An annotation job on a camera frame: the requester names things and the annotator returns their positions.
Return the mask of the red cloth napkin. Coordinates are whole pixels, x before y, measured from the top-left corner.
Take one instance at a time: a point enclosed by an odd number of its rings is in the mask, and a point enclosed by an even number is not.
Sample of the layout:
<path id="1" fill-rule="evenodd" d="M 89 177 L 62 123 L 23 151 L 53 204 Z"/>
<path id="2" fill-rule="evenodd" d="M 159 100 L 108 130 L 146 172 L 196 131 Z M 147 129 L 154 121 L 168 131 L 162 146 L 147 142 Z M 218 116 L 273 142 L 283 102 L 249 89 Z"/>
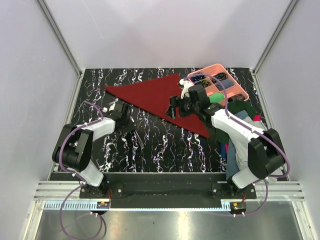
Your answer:
<path id="1" fill-rule="evenodd" d="M 178 96 L 182 92 L 178 86 L 179 81 L 179 74 L 174 73 L 127 85 L 105 86 L 104 89 L 126 103 L 208 139 L 210 137 L 208 130 L 195 114 L 175 119 L 166 115 L 170 97 Z"/>

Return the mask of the silver fork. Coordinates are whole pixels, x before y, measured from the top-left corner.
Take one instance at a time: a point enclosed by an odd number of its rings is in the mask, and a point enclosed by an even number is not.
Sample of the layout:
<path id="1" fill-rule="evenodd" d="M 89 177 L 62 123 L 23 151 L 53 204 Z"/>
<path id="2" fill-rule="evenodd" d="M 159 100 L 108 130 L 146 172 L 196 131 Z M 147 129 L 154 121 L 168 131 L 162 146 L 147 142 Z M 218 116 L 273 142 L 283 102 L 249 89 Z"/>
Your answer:
<path id="1" fill-rule="evenodd" d="M 138 141 L 139 146 L 141 147 L 141 149 L 143 149 L 143 148 L 144 148 L 144 142 L 142 141 L 142 139 L 141 139 L 138 131 L 135 130 L 135 131 L 134 131 L 134 134 L 135 134 L 135 136 L 136 136 L 136 138 L 137 138 L 137 141 Z"/>

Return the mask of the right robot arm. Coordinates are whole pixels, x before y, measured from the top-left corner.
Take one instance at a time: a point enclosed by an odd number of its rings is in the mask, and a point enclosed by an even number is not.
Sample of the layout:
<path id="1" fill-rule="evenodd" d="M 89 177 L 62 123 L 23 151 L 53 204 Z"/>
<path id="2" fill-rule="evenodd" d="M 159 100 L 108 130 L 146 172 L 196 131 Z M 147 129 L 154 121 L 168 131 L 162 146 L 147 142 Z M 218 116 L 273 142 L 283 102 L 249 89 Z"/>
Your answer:
<path id="1" fill-rule="evenodd" d="M 289 163 L 279 133 L 231 113 L 226 88 L 207 94 L 207 89 L 194 84 L 190 77 L 181 79 L 176 85 L 180 94 L 170 97 L 166 115 L 171 120 L 196 115 L 215 130 L 227 133 L 233 142 L 238 172 L 227 178 L 230 197 L 239 198 L 250 184 L 287 176 L 287 173 L 279 174 L 280 168 Z"/>

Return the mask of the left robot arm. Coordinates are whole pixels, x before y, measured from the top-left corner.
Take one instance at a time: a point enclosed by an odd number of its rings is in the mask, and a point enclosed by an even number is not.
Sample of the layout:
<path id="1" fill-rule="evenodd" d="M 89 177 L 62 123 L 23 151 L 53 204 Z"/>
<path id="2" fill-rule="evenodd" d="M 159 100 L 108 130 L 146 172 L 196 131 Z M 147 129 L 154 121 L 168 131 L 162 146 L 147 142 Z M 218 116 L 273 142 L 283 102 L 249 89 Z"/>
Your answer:
<path id="1" fill-rule="evenodd" d="M 127 103 L 114 103 L 110 108 L 88 101 L 85 104 L 97 110 L 98 119 L 79 125 L 64 125 L 54 147 L 52 161 L 90 186 L 95 197 L 103 198 L 108 193 L 108 183 L 92 161 L 93 143 L 114 132 L 132 132 L 135 124 L 131 119 L 131 106 Z"/>

